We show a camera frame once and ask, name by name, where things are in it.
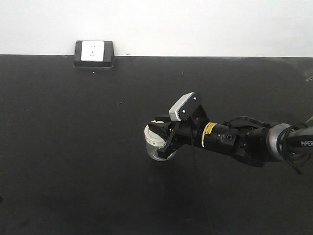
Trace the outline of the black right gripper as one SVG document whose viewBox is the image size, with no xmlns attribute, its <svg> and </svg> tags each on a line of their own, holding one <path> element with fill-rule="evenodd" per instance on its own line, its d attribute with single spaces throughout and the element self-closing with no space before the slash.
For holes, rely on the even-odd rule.
<svg viewBox="0 0 313 235">
<path fill-rule="evenodd" d="M 171 119 L 169 115 L 157 115 L 155 116 L 155 121 L 156 123 L 148 124 L 148 134 L 154 142 L 173 142 L 176 139 L 180 147 L 187 144 L 201 148 L 202 131 L 204 126 L 209 122 L 209 118 L 200 105 L 187 120 L 174 121 L 178 125 L 176 134 L 172 134 L 175 124 L 170 123 Z"/>
</svg>

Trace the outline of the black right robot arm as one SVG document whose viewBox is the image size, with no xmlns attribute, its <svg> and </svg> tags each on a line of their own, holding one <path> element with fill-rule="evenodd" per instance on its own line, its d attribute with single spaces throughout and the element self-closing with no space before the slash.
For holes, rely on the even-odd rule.
<svg viewBox="0 0 313 235">
<path fill-rule="evenodd" d="M 264 123 L 238 116 L 229 122 L 211 122 L 202 106 L 187 120 L 156 116 L 144 128 L 147 152 L 156 161 L 171 159 L 184 145 L 201 148 L 254 167 L 286 162 L 299 170 L 313 156 L 313 128 L 305 123 Z"/>
</svg>

